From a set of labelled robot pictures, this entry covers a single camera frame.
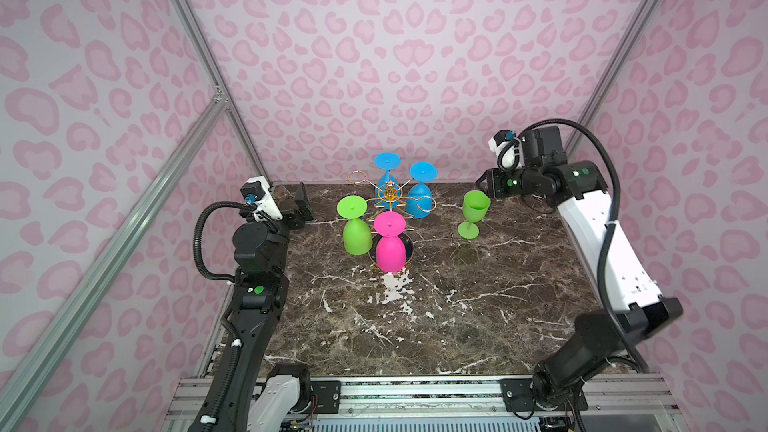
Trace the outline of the magenta wine glass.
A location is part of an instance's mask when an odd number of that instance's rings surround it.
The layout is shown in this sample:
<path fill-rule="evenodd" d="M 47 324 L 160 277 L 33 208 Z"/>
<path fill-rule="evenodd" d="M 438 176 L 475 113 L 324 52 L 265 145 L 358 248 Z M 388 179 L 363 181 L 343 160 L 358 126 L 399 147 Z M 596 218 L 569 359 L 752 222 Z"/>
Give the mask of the magenta wine glass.
<path fill-rule="evenodd" d="M 406 248 L 400 239 L 405 228 L 406 221 L 397 212 L 383 212 L 374 220 L 374 229 L 380 236 L 376 246 L 376 263 L 384 272 L 396 273 L 405 266 Z"/>

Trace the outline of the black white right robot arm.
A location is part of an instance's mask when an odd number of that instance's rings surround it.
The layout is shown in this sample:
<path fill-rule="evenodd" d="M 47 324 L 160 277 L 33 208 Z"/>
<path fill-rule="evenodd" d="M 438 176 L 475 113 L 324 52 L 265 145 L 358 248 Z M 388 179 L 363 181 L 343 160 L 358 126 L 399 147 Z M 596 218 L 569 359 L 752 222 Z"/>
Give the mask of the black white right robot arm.
<path fill-rule="evenodd" d="M 514 170 L 487 170 L 475 183 L 493 199 L 539 195 L 556 210 L 600 302 L 579 315 L 572 336 L 534 368 L 531 399 L 552 410 L 579 397 L 605 368 L 649 368 L 637 346 L 680 318 L 679 299 L 666 297 L 624 233 L 608 184 L 590 161 Z"/>

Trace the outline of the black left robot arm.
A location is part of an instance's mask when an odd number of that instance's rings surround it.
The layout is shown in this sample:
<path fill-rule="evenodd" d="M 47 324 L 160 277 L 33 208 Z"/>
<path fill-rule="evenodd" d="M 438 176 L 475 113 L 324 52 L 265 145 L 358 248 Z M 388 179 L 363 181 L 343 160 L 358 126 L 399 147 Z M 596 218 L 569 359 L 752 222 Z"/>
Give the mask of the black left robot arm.
<path fill-rule="evenodd" d="M 220 319 L 228 343 L 189 427 L 192 431 L 283 431 L 290 415 L 314 406 L 305 365 L 278 364 L 264 385 L 257 384 L 267 346 L 287 304 L 290 234 L 314 218 L 306 187 L 298 186 L 295 206 L 289 210 L 276 204 L 263 176 L 248 180 L 241 194 L 239 202 L 218 201 L 204 208 L 193 231 L 192 255 L 198 272 L 208 280 L 231 283 L 233 294 Z M 202 253 L 206 221 L 224 208 L 237 210 L 245 220 L 232 237 L 237 264 L 232 274 L 211 272 Z"/>

